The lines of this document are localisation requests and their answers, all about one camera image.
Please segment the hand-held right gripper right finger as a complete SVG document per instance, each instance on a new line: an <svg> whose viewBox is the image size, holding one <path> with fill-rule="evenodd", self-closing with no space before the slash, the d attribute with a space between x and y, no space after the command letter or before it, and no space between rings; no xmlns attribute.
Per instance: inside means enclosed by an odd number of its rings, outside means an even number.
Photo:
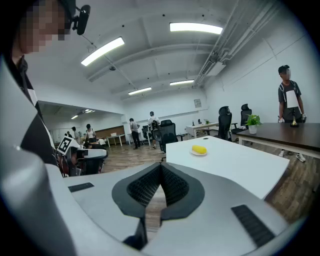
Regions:
<svg viewBox="0 0 320 256"><path fill-rule="evenodd" d="M199 180L204 199L188 217L165 220L142 252L149 256L240 256L257 248L232 208L246 205L275 235L288 227L272 206L236 182L190 167L172 167Z"/></svg>

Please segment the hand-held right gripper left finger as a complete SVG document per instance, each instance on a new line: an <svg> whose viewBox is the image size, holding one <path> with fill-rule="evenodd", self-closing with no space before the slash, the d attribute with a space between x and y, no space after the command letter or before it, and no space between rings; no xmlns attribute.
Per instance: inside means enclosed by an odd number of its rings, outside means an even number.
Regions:
<svg viewBox="0 0 320 256"><path fill-rule="evenodd" d="M122 179L149 168L153 163L145 163L124 170L102 174L68 177L64 180L67 187L76 186L72 196L82 210L104 232L112 238L130 244L148 243L157 235L160 228L161 189L151 193L151 198L143 206L142 219L122 213L112 197L113 187Z"/></svg>

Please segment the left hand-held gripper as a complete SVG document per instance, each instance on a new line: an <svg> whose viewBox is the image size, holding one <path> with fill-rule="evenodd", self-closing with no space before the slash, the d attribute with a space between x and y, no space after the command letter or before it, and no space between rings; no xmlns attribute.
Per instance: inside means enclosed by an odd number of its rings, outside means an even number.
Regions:
<svg viewBox="0 0 320 256"><path fill-rule="evenodd" d="M58 166L63 177L74 177L81 174L78 162L100 160L108 157L105 149L82 149L75 139L65 136L56 149Z"/></svg>

